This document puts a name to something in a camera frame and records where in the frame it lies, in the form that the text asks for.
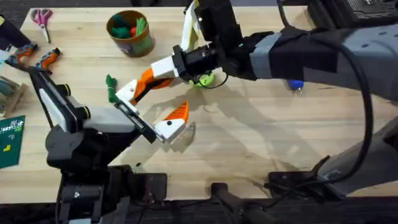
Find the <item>blue object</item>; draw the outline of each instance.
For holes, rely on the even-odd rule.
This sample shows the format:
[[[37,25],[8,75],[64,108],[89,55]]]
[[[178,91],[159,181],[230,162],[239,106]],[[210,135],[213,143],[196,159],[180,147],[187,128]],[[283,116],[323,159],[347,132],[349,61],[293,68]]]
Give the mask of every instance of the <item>blue object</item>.
[[[287,80],[287,84],[289,85],[289,88],[293,91],[301,91],[304,86],[304,82],[300,80]]]

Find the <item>black cable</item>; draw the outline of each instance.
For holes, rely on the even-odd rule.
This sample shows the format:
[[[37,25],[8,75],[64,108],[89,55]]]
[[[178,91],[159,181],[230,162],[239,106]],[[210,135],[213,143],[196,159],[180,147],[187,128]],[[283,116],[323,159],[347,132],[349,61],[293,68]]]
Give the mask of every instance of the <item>black cable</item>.
[[[231,219],[231,215],[228,213],[228,211],[225,209],[225,206],[223,205],[222,201],[220,198],[217,197],[218,204],[220,207],[223,209],[225,216],[227,217],[228,223],[229,224],[234,224],[234,222]]]
[[[205,85],[202,84],[202,82],[200,81],[200,78],[198,79],[198,83],[199,83],[203,88],[206,88],[206,89],[208,89],[208,90],[211,90],[211,89],[214,89],[214,88],[218,88],[218,87],[224,85],[224,84],[226,83],[226,81],[228,80],[229,75],[228,75],[227,73],[225,73],[225,75],[226,75],[226,76],[225,76],[224,81],[223,81],[221,84],[219,84],[219,85],[217,85],[217,86],[214,86],[214,87],[207,87],[207,86],[205,86]]]
[[[141,222],[141,220],[142,220],[142,218],[143,218],[144,213],[145,213],[146,210],[147,210],[147,208],[142,208],[141,214],[139,215],[139,219],[138,219],[138,221],[137,221],[137,224],[140,224],[140,222]]]
[[[55,199],[55,224],[58,224],[58,213],[60,210],[60,201],[61,201],[61,193],[62,193],[62,188],[63,188],[63,181],[64,181],[64,177],[63,177],[63,174],[61,173],[60,187],[58,188],[57,199]]]
[[[361,147],[361,150],[358,154],[358,158],[355,161],[353,167],[346,174],[341,175],[335,179],[314,180],[314,181],[299,184],[296,187],[288,190],[285,194],[283,194],[281,197],[274,200],[271,204],[266,205],[265,207],[262,206],[263,209],[271,208],[271,207],[277,205],[284,198],[286,198],[288,195],[290,195],[292,192],[295,192],[299,188],[308,187],[310,185],[334,184],[334,183],[349,179],[361,168],[361,166],[366,158],[366,155],[368,154],[369,147],[371,145],[372,136],[373,136],[373,105],[372,105],[372,97],[371,97],[370,87],[368,84],[368,79],[365,76],[365,72],[363,70],[362,65],[358,62],[354,53],[352,53],[349,49],[347,49],[347,47],[345,47],[343,44],[334,42],[332,40],[319,38],[316,36],[311,37],[311,38],[313,40],[315,40],[316,42],[318,42],[319,44],[322,44],[326,47],[329,47],[333,50],[340,52],[345,57],[345,59],[347,59],[348,63],[351,65],[351,67],[354,71],[354,74],[356,75],[356,78],[358,79],[358,83],[359,83],[359,87],[361,89],[361,95],[362,95],[362,99],[363,99],[364,115],[365,115],[365,132],[364,132],[364,139],[363,139],[362,147]]]
[[[188,203],[188,204],[185,204],[185,205],[178,206],[178,207],[176,207],[174,209],[181,209],[181,208],[186,208],[186,207],[190,207],[190,206],[194,206],[194,205],[199,205],[201,203],[207,203],[207,202],[210,202],[212,199],[213,198],[209,198],[209,199],[206,199],[206,200],[200,200],[200,201],[197,201],[197,202]],[[136,202],[133,202],[133,204],[138,206],[138,207],[146,208],[146,209],[153,210],[153,211],[164,211],[164,210],[169,209],[169,208],[164,208],[164,207],[162,207],[162,208],[154,208],[154,207],[150,207],[148,205],[140,205],[140,204],[138,204]]]
[[[280,18],[282,19],[282,23],[284,24],[285,27],[290,27],[291,25],[287,21],[282,0],[276,0],[276,2],[278,4],[279,15]]]

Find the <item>white object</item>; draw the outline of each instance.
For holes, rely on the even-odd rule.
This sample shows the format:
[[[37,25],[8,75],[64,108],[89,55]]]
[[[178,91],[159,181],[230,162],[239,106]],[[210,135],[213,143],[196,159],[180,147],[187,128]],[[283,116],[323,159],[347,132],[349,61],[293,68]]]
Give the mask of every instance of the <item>white object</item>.
[[[184,129],[185,121],[183,119],[164,120],[155,124],[155,130],[163,139],[162,142],[172,142]]]
[[[132,80],[123,88],[121,88],[116,96],[121,100],[132,112],[139,115],[139,112],[135,106],[133,106],[130,101],[134,98],[136,92],[137,80]]]
[[[169,56],[150,65],[155,79],[178,78],[178,71],[174,66],[173,57]]]

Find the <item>wooden tabletop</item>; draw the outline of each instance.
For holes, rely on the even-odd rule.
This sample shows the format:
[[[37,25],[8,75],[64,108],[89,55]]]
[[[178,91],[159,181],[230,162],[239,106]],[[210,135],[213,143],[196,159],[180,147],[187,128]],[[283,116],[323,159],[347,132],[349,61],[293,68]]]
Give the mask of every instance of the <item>wooden tabletop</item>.
[[[62,51],[52,65],[56,83],[67,83],[80,102],[112,107],[107,101],[105,76],[123,86],[137,79],[150,63],[171,54],[180,43],[182,8],[139,8],[149,20],[156,39],[146,57],[123,55],[106,32],[106,21],[126,8],[53,9],[46,44],[39,27],[29,17],[21,30],[38,42],[31,63],[55,47]],[[234,8],[244,35],[282,27],[276,7]],[[289,21],[309,29],[304,7],[287,7]],[[218,80],[225,74],[217,70]],[[26,115],[19,165],[0,170],[0,203],[54,202],[60,172],[46,163],[45,137],[49,131],[44,113],[27,74],[5,65],[1,74],[30,86],[15,115]],[[344,151],[361,141],[363,104],[358,91],[306,83],[302,94],[288,91],[281,80],[256,82],[229,78],[214,90],[179,85],[150,92],[138,108],[144,119],[162,119],[188,100],[188,124],[196,122],[195,140],[188,147],[149,144],[138,139],[112,164],[141,162],[139,172],[165,172],[168,199],[208,198],[212,182],[227,182],[240,197],[267,197],[261,188],[268,172],[310,170],[321,158]],[[375,131],[398,112],[388,101],[374,97]],[[354,195],[398,195],[390,183]]]

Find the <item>scissors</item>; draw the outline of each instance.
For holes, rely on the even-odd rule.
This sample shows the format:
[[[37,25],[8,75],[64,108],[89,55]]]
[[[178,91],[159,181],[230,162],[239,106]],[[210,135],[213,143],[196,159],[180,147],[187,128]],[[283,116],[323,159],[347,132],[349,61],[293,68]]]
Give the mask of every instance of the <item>scissors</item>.
[[[31,14],[30,18],[33,22],[37,23],[44,35],[45,40],[50,43],[49,33],[47,33],[47,21],[52,15],[52,11],[50,9],[34,9]]]

